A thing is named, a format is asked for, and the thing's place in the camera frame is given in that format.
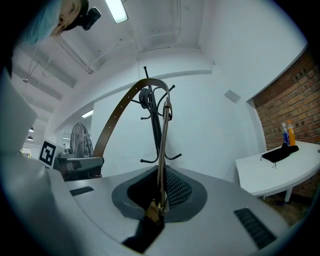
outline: black camera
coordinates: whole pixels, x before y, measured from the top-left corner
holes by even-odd
[[[92,7],[85,17],[83,17],[81,26],[85,31],[89,30],[93,24],[101,17],[101,12],[96,8]]]

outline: white table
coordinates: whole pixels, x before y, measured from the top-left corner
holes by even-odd
[[[299,151],[277,162],[276,167],[269,160],[261,159],[264,153],[236,160],[240,186],[256,197],[287,191],[285,201],[288,202],[292,188],[320,169],[320,145],[301,141],[296,145]]]

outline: floor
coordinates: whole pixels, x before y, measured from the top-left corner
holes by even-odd
[[[285,202],[277,195],[267,196],[264,202],[280,213],[290,226],[303,219],[310,207],[291,200]]]

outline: ceiling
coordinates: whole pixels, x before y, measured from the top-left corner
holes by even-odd
[[[42,136],[55,108],[77,82],[115,59],[168,46],[198,47],[204,0],[122,2],[128,20],[120,24],[105,0],[89,0],[89,7],[102,14],[90,30],[77,27],[38,45],[22,42],[16,47],[12,83],[37,113],[33,126]]]

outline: brick wall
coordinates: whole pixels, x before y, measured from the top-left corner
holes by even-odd
[[[296,140],[320,144],[319,88],[319,66],[307,48],[286,72],[254,97],[268,150],[282,145],[282,123],[288,120]],[[292,193],[312,198],[319,183],[320,171],[294,187]]]

